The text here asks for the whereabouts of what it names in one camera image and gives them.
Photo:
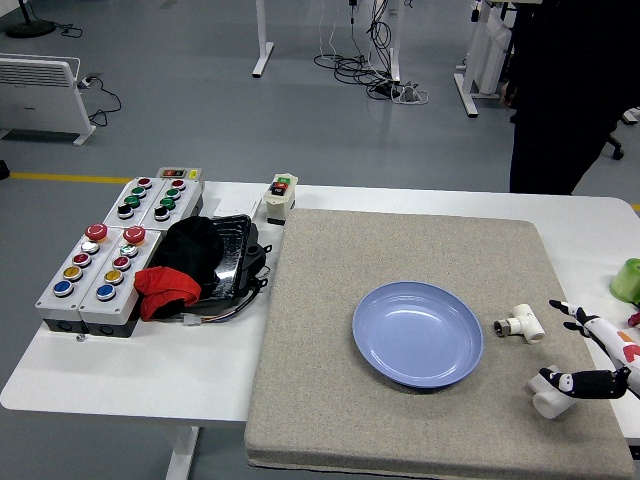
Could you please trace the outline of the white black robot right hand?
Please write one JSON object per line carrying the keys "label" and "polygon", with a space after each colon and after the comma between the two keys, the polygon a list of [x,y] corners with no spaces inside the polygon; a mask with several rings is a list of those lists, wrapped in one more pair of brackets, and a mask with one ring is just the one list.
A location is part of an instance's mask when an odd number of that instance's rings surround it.
{"label": "white black robot right hand", "polygon": [[565,328],[593,340],[609,357],[615,369],[573,373],[541,368],[539,374],[553,388],[577,399],[618,399],[627,391],[639,397],[639,345],[608,320],[591,315],[573,304],[550,300],[549,304],[575,319]]}

